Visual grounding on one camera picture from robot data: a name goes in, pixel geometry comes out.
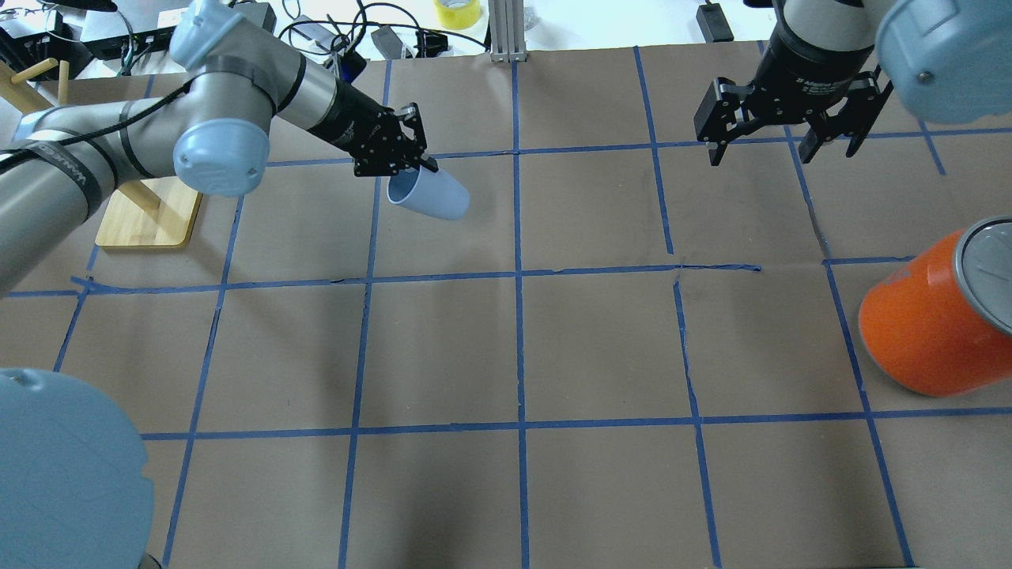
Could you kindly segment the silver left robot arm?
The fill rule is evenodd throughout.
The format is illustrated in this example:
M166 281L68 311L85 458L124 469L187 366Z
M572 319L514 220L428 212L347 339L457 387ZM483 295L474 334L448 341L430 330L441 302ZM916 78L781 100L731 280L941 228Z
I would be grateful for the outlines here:
M28 113L2 151L2 292L11 292L124 183L169 176L202 194L259 187L281 118L347 153L362 177L438 172L416 104L384 107L217 1L170 40L187 80L155 100ZM2 566L138 568L154 486L116 403L62 372L2 371Z

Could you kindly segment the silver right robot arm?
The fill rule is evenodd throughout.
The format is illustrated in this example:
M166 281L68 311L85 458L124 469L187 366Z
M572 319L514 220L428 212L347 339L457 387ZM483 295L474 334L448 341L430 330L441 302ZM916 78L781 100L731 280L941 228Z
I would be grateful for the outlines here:
M1008 1L773 1L754 77L713 79L693 118L712 166L767 126L807 125L799 159L853 157L897 95L915 118L968 125L1011 108Z

